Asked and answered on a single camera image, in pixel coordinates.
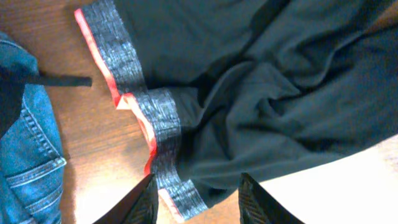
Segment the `black leggings with red waistband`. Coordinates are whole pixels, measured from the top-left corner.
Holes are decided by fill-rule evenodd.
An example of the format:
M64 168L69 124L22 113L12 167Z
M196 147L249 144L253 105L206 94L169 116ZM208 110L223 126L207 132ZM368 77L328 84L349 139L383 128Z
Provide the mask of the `black leggings with red waistband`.
M75 19L177 220L397 134L393 0L99 0Z

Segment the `black garment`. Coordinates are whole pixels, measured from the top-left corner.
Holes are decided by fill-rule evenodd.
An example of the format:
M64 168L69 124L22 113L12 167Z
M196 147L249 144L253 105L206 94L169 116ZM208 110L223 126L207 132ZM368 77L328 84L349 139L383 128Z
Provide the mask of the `black garment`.
M92 86L90 77L57 75L40 71L35 74L27 67L15 70L1 67L1 137L16 122L21 113L22 97L27 84L44 86Z

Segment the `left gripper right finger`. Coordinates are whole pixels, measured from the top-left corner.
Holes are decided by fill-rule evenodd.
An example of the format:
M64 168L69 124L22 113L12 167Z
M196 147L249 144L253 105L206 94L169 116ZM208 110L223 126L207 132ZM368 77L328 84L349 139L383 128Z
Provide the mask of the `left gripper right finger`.
M239 180L240 224L303 224L248 173Z

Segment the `blue denim jeans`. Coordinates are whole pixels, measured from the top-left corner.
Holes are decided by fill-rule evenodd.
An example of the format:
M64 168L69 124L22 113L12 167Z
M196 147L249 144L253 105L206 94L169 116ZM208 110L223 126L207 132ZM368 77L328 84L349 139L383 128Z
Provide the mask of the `blue denim jeans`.
M36 58L6 34L1 67L39 73ZM1 137L1 223L61 223L66 163L48 94L27 84L20 116Z

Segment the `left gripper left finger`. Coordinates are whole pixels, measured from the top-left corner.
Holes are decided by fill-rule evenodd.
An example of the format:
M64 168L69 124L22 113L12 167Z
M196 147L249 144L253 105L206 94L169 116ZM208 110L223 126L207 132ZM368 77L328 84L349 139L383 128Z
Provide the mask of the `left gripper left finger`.
M156 224L158 207L157 182L149 174L95 224Z

